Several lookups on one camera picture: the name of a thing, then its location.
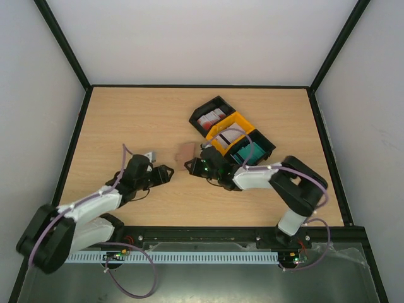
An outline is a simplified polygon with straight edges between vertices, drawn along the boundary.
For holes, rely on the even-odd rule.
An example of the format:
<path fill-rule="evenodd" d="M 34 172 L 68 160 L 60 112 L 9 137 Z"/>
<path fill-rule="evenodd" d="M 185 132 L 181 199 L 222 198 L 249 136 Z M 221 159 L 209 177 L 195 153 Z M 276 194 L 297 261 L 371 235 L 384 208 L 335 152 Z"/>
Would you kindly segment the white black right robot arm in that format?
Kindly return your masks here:
<path fill-rule="evenodd" d="M 271 165 L 232 164 L 211 146 L 184 167 L 191 175 L 215 180 L 228 191 L 275 190 L 288 206 L 275 228 L 274 240 L 282 247 L 296 242 L 300 227 L 329 200 L 325 179 L 294 156 Z"/>

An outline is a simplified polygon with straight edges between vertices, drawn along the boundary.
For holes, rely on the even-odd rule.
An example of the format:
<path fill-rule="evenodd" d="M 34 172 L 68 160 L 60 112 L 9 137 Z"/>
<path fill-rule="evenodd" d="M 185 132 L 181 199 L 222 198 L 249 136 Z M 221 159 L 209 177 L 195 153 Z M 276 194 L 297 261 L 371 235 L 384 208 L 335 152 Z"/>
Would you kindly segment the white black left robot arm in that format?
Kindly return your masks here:
<path fill-rule="evenodd" d="M 49 274 L 67 258 L 98 243 L 120 242 L 124 223 L 112 211 L 135 200 L 140 191 L 168 183 L 174 170 L 154 166 L 154 154 L 133 155 L 99 190 L 70 204 L 42 205 L 16 245 L 16 251 Z"/>

